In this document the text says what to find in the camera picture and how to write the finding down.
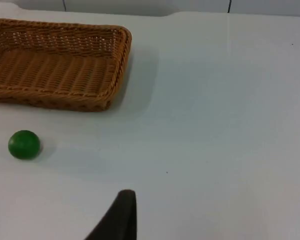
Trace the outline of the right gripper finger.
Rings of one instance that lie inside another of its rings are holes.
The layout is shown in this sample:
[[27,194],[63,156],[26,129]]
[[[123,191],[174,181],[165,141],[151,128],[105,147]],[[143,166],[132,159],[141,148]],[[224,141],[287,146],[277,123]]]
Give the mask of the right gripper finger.
[[118,192],[105,215],[85,238],[86,240],[136,240],[137,198],[135,191]]

